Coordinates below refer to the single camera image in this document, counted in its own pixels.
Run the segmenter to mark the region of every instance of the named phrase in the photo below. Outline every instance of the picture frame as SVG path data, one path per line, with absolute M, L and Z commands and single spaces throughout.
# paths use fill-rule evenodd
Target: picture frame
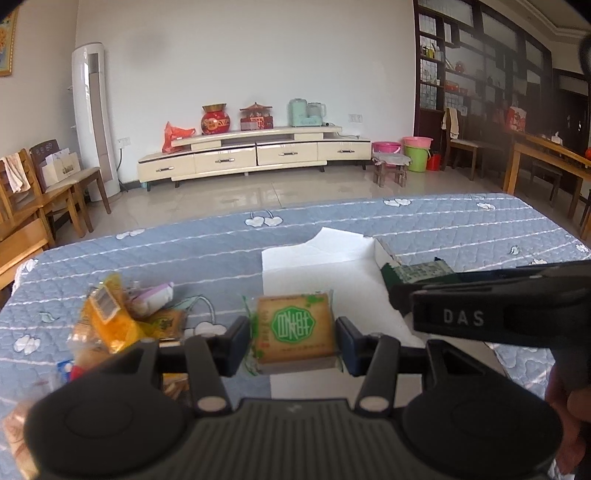
M 0 77 L 12 75 L 14 34 L 17 26 L 18 7 L 0 22 Z

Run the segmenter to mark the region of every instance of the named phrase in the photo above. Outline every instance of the pink bucket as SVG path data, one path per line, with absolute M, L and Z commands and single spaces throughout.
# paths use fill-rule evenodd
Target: pink bucket
M 431 148 L 432 138 L 429 137 L 404 137 L 402 139 L 404 145 L 415 148 Z
M 402 145 L 398 142 L 374 142 L 372 148 L 379 153 L 399 153 Z

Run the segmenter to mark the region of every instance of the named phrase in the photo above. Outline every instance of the mint green kitchen appliance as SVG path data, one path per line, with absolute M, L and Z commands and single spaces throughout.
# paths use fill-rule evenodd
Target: mint green kitchen appliance
M 323 123 L 323 115 L 326 115 L 326 105 L 323 103 L 308 103 L 303 98 L 294 98 L 290 100 L 288 111 L 290 126 L 319 127 Z

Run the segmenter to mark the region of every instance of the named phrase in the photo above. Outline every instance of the red vase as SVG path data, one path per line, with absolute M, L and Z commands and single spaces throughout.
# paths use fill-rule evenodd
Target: red vase
M 201 119 L 201 131 L 205 135 L 224 134 L 230 130 L 230 117 L 223 110 L 225 103 L 215 105 L 205 105 L 205 115 Z

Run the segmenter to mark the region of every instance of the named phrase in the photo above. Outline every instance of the human hand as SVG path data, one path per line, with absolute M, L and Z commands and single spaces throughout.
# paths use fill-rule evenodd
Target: human hand
M 591 423 L 591 386 L 568 394 L 558 369 L 553 366 L 545 399 L 562 422 L 564 433 L 556 454 L 556 464 L 560 473 L 566 475 L 572 473 L 583 460 L 587 448 L 580 431 L 584 421 Z

